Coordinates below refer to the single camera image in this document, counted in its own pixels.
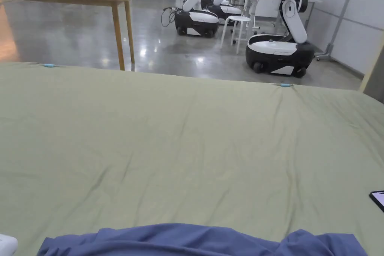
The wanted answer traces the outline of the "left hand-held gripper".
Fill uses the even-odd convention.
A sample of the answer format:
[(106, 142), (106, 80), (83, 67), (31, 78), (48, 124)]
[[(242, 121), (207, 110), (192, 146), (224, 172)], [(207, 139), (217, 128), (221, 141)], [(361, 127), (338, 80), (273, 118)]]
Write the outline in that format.
[(15, 237), (0, 234), (0, 256), (13, 256), (18, 248)]

